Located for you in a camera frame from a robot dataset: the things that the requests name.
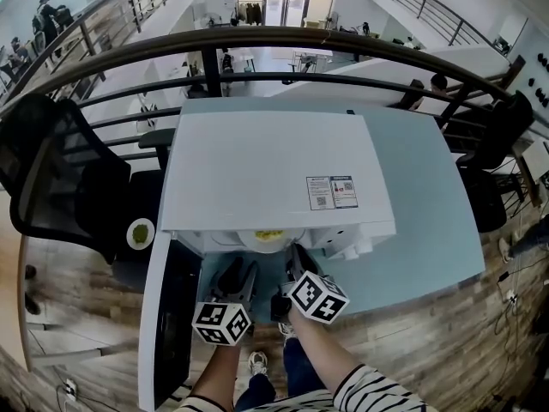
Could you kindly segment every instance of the glass door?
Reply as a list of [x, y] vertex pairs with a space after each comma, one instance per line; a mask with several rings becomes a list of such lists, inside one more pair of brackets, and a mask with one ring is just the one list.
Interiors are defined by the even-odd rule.
[[304, 9], [305, 0], [267, 0], [265, 25], [300, 27]]
[[303, 10], [305, 8], [305, 0], [286, 0], [287, 10], [284, 20], [284, 26], [301, 27], [303, 22]]
[[266, 0], [265, 26], [282, 26], [285, 0]]

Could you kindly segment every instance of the chair backrest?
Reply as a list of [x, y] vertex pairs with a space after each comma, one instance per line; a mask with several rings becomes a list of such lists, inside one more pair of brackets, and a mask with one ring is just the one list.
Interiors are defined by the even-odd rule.
[[85, 245], [112, 262], [130, 165], [95, 135], [72, 100], [21, 98], [0, 127], [0, 181], [19, 232]]
[[509, 103], [499, 101], [490, 113], [486, 132], [468, 166], [499, 167], [513, 144], [533, 122], [532, 105], [521, 92], [516, 91]]
[[39, 31], [34, 35], [34, 47], [36, 48], [36, 53], [39, 55], [45, 49], [45, 34], [42, 31]]
[[[410, 82], [410, 87], [422, 89], [425, 88], [423, 82], [421, 82], [419, 79], [413, 79], [412, 82]], [[404, 96], [402, 96], [401, 100], [399, 100], [396, 104], [391, 104], [390, 107], [399, 108], [401, 110], [409, 110], [413, 106], [413, 104], [415, 104], [421, 98], [422, 94], [406, 93], [404, 94]]]

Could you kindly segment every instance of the staircase railing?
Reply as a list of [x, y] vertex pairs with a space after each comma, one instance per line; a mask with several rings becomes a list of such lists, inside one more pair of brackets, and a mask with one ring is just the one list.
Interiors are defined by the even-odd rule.
[[[60, 88], [66, 87], [75, 81], [98, 75], [109, 69], [165, 55], [185, 52], [198, 52], [202, 55], [204, 67], [203, 74], [120, 88], [110, 93], [94, 96], [86, 100], [80, 100], [78, 104], [81, 108], [85, 108], [135, 94], [143, 94], [168, 88], [188, 87], [197, 83], [207, 87], [208, 95], [210, 97], [221, 97], [221, 84], [224, 82], [287, 80], [289, 76], [288, 72], [237, 72], [220, 74], [217, 50], [224, 47], [261, 46], [306, 47], [351, 54], [358, 53], [373, 58], [385, 58], [390, 61], [411, 65], [433, 73], [441, 73], [461, 84], [459, 87], [456, 87], [455, 95], [435, 94], [430, 90], [411, 87], [405, 84], [356, 76], [331, 75], [325, 73], [291, 74], [292, 80], [294, 81], [348, 84], [361, 86], [365, 88], [365, 90], [367, 90], [367, 88], [381, 88], [403, 94], [413, 94], [417, 99], [423, 96], [445, 101], [447, 106], [443, 113], [440, 115], [433, 115], [440, 128], [443, 128], [448, 122], [452, 123], [455, 121], [457, 124], [464, 124], [467, 122], [462, 118], [454, 119], [456, 111], [461, 106], [465, 106], [466, 108], [481, 114], [489, 111], [489, 109], [484, 106], [468, 101], [468, 96], [472, 93], [481, 92], [482, 94], [489, 94], [494, 100], [508, 101], [510, 99], [510, 94], [508, 94], [503, 87], [499, 87], [468, 70], [423, 53], [422, 51], [415, 51], [400, 45], [353, 35], [351, 33], [331, 31], [330, 35], [327, 36], [325, 30], [304, 27], [218, 27], [216, 29], [174, 33], [153, 39], [145, 39], [132, 44], [121, 45], [118, 48], [105, 51], [99, 55], [87, 57], [80, 63], [59, 70], [47, 80], [34, 87], [32, 91], [42, 94], [54, 94]], [[21, 96], [22, 95], [15, 97], [0, 109], [0, 118], [9, 114], [9, 111]], [[92, 128], [96, 130], [99, 128], [104, 129], [105, 127], [112, 127], [119, 124], [146, 121], [151, 118], [173, 118], [174, 116], [177, 117], [179, 115], [180, 110], [180, 106], [173, 106], [115, 118], [105, 118], [99, 122], [92, 123]], [[469, 131], [463, 133], [461, 136], [453, 136], [448, 134], [448, 132], [444, 133], [450, 149], [456, 152], [467, 152], [473, 150], [475, 146], [478, 145], [485, 126], [476, 123], [471, 123], [471, 126], [475, 129], [474, 134], [471, 134]], [[138, 140], [139, 136], [137, 135], [123, 136], [121, 138], [118, 137], [117, 139], [106, 141], [106, 145], [116, 147], [118, 145], [134, 143]], [[123, 155], [123, 158], [126, 160], [136, 160], [148, 157], [155, 157], [155, 152]]]
[[[142, 30], [142, 24], [167, 0], [98, 0], [79, 14], [38, 56], [17, 82], [8, 84], [8, 93], [0, 104], [13, 99], [24, 88], [38, 87], [42, 81], [56, 75], [86, 57], [101, 54], [123, 45], [130, 36]], [[52, 94], [57, 98], [86, 99], [96, 82], [105, 80], [103, 73], [73, 81]]]
[[487, 44], [502, 54], [487, 37], [438, 0], [394, 0], [413, 12], [416, 18], [431, 26], [448, 45]]

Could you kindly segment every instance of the striped sleeve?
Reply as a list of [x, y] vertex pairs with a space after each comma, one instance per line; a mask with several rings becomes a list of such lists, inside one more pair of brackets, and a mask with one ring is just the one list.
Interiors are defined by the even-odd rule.
[[206, 397], [188, 396], [176, 412], [226, 412], [218, 403]]
[[412, 392], [367, 366], [355, 368], [337, 389], [334, 406], [341, 412], [436, 412]]

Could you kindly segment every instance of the jeans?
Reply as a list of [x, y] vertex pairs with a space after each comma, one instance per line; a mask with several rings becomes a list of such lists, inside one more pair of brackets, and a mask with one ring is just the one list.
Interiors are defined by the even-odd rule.
[[549, 243], [549, 215], [526, 231], [524, 236], [509, 249], [509, 256], [516, 258], [537, 245], [547, 243]]
[[[293, 337], [286, 341], [283, 354], [289, 397], [326, 389], [297, 338]], [[274, 399], [275, 388], [268, 381], [267, 376], [257, 374], [250, 379], [248, 389], [238, 399], [234, 412], [257, 408], [272, 403]]]

